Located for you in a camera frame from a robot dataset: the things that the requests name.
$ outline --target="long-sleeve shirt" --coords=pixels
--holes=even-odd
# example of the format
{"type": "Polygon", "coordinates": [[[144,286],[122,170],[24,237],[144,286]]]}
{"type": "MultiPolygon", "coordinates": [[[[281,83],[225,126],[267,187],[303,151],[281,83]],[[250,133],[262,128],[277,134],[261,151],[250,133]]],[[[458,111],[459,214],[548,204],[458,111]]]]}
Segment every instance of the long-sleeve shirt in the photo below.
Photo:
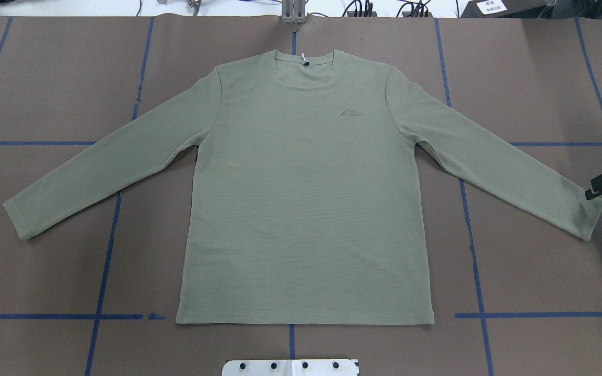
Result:
{"type": "Polygon", "coordinates": [[[432,324],[419,144],[447,173],[590,239],[602,199],[396,67],[340,50],[308,60],[273,50],[215,67],[3,203],[19,237],[196,145],[177,323],[432,324]]]}

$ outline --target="brown table surface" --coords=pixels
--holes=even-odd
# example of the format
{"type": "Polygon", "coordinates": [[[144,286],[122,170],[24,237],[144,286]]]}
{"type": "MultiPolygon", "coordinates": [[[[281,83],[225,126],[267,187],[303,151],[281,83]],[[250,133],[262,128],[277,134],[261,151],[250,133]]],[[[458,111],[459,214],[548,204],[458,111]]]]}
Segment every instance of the brown table surface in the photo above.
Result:
{"type": "Polygon", "coordinates": [[[602,374],[602,216],[580,240],[420,149],[432,326],[176,324],[195,147],[19,240],[2,202],[217,64],[274,49],[395,65],[580,186],[602,173],[602,21],[0,17],[0,374],[336,357],[361,375],[602,374]]]}

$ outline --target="sleeve cuff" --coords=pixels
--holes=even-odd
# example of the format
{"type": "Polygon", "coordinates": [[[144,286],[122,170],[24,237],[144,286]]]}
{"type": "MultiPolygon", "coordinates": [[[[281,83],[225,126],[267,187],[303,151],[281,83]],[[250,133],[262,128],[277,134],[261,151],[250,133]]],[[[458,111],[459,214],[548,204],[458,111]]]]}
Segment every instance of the sleeve cuff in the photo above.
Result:
{"type": "Polygon", "coordinates": [[[592,206],[590,207],[591,212],[588,215],[587,227],[584,228],[580,233],[580,238],[589,241],[592,238],[593,230],[596,228],[598,219],[600,218],[600,212],[602,212],[602,199],[596,197],[589,201],[592,206]]]}
{"type": "Polygon", "coordinates": [[[27,226],[24,216],[22,213],[20,213],[19,209],[17,209],[13,199],[11,198],[7,200],[7,202],[3,203],[3,207],[6,209],[6,214],[8,214],[10,220],[13,222],[15,231],[17,231],[17,235],[20,237],[20,239],[31,239],[33,233],[31,233],[31,229],[29,229],[27,226]]]}

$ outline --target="shirt sleeve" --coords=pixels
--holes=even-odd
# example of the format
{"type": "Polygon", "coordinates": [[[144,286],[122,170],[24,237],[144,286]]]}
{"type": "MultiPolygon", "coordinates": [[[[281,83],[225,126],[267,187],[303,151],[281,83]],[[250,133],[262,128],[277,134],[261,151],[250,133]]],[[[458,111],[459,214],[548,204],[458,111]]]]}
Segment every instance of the shirt sleeve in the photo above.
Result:
{"type": "Polygon", "coordinates": [[[385,100],[401,135],[457,178],[583,239],[592,237],[602,199],[584,190],[411,83],[398,69],[385,100]]]}
{"type": "Polygon", "coordinates": [[[217,67],[3,203],[21,239],[158,173],[208,135],[222,101],[217,67]]]}

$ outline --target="cable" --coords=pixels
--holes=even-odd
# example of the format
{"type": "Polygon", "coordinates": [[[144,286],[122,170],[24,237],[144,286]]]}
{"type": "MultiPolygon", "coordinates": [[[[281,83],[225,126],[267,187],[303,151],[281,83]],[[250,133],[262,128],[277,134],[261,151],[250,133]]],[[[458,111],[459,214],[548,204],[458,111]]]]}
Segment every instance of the cable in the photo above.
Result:
{"type": "Polygon", "coordinates": [[[584,0],[575,0],[575,4],[577,6],[577,15],[582,17],[584,10],[584,0]]]}
{"type": "Polygon", "coordinates": [[[584,17],[585,14],[587,13],[587,11],[589,10],[588,8],[588,1],[587,0],[577,0],[578,2],[578,6],[579,6],[579,17],[584,17]]]}
{"type": "Polygon", "coordinates": [[[343,14],[341,15],[341,17],[345,17],[345,15],[347,14],[347,10],[350,9],[350,7],[354,4],[354,16],[356,16],[356,3],[359,2],[359,7],[361,8],[361,0],[352,0],[351,3],[349,3],[347,5],[347,7],[345,7],[345,11],[343,12],[343,14]]]}
{"type": "Polygon", "coordinates": [[[399,17],[399,14],[401,14],[401,10],[403,10],[403,7],[405,7],[406,5],[411,5],[414,9],[413,3],[406,2],[403,5],[401,5],[401,7],[399,8],[399,11],[396,13],[396,17],[399,17]]]}
{"type": "Polygon", "coordinates": [[[597,3],[599,3],[599,5],[594,12],[593,18],[597,18],[602,14],[602,0],[598,0],[597,3]]]}
{"type": "Polygon", "coordinates": [[[419,2],[418,5],[415,7],[415,14],[409,15],[408,17],[421,17],[420,13],[422,12],[423,6],[424,5],[422,4],[422,2],[419,2]]]}

